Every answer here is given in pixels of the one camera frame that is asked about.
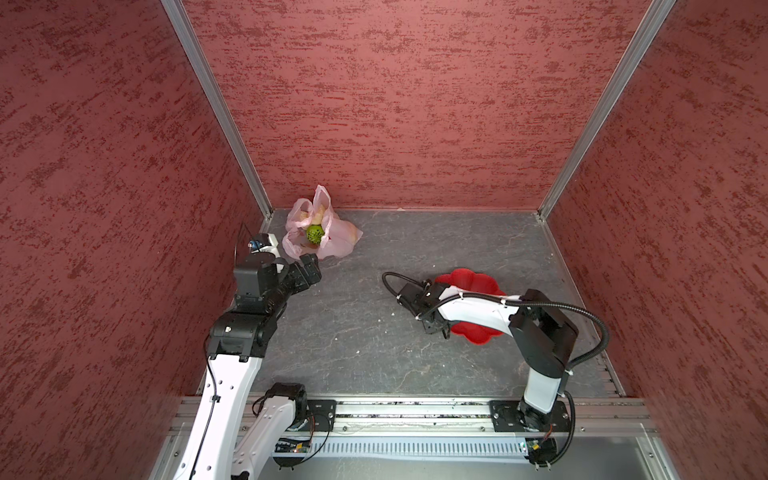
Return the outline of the green fake fruit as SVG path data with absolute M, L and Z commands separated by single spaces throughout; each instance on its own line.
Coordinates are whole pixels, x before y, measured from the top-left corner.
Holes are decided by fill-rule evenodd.
M 320 224 L 309 225 L 305 230 L 305 238 L 313 247 L 319 247 L 326 233 Z

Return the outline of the red flower-shaped plastic bowl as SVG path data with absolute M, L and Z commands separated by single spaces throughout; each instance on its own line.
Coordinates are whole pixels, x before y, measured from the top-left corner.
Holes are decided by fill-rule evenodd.
M 476 273 L 466 268 L 455 269 L 450 274 L 443 274 L 435 279 L 436 283 L 445 283 L 445 290 L 440 299 L 454 295 L 453 288 L 464 293 L 482 293 L 491 296 L 504 296 L 496 280 L 483 273 Z M 439 308 L 439 313 L 452 322 L 451 332 L 465 337 L 476 345 L 488 343 L 492 337 L 507 335 L 511 332 L 508 322 L 499 312 L 500 305 L 477 298 L 464 296 Z

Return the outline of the pink plastic bag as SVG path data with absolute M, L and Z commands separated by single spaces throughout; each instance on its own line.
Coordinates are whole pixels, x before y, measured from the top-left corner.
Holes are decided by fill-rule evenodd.
M 363 232 L 335 212 L 328 190 L 318 185 L 314 198 L 298 199 L 287 215 L 282 239 L 285 253 L 299 259 L 315 254 L 320 260 L 352 253 Z

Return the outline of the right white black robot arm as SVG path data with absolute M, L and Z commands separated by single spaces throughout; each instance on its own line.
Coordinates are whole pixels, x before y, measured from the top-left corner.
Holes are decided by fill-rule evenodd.
M 406 283 L 393 293 L 398 304 L 429 333 L 445 337 L 453 326 L 485 327 L 514 339 L 529 368 L 516 422 L 528 431 L 549 428 L 557 397 L 572 374 L 570 356 L 578 328 L 546 296 L 470 292 L 447 283 Z

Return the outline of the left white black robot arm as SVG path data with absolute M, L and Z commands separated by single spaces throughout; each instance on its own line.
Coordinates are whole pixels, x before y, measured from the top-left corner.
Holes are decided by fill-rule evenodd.
M 250 253 L 233 274 L 234 305 L 216 320 L 204 346 L 202 398 L 177 479 L 255 479 L 284 433 L 307 418 L 304 386 L 277 383 L 258 401 L 253 425 L 240 431 L 252 385 L 288 300 L 322 278 L 317 256 L 288 262 L 269 247 Z

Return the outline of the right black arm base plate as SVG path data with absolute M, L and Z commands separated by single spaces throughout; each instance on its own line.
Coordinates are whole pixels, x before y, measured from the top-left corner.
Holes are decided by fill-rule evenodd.
M 523 405 L 519 400 L 491 400 L 488 403 L 495 432 L 566 433 L 571 427 L 567 405 L 556 401 L 549 413 Z

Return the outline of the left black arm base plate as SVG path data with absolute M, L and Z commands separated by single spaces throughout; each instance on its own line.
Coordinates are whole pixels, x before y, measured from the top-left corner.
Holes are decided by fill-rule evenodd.
M 288 432 L 328 432 L 334 428 L 338 402 L 329 399 L 308 399 L 297 404 L 294 423 Z

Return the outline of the aluminium mounting rail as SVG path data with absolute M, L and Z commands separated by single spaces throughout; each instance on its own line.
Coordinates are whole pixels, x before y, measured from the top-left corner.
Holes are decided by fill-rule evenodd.
M 324 435 L 331 423 L 337 437 L 534 437 L 548 432 L 564 436 L 573 426 L 578 437 L 657 437 L 645 401 L 639 398 L 575 398 L 555 405 L 550 423 L 528 431 L 514 422 L 517 410 L 509 400 L 484 397 L 335 397 L 335 409 L 316 431 Z

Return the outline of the left aluminium corner post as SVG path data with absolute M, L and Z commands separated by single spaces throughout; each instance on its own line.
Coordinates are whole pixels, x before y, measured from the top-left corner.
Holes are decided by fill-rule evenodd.
M 230 150 L 241 169 L 251 194 L 257 202 L 263 217 L 262 229 L 266 229 L 273 218 L 274 208 L 215 79 L 184 4 L 179 0 L 162 0 L 161 4 L 229 144 Z

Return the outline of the aluminium corner post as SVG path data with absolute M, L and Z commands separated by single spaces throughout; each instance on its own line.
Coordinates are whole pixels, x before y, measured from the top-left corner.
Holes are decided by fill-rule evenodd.
M 266 229 L 273 218 L 274 208 L 215 79 L 184 4 L 179 0 L 162 0 L 161 4 L 229 144 L 230 150 L 241 169 L 251 194 L 257 202 L 263 217 L 262 229 Z
M 538 218 L 542 223 L 548 221 L 558 200 L 565 192 L 568 183 L 576 173 L 675 4 L 675 0 L 653 0 L 650 2 L 560 173 L 538 209 Z

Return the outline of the right aluminium corner post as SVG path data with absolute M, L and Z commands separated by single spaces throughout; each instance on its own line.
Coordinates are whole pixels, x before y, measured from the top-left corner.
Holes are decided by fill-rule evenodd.
M 576 173 L 675 4 L 675 0 L 653 0 L 650 2 L 560 173 L 538 209 L 538 218 L 542 223 L 548 221 L 558 200 L 565 192 L 568 183 Z

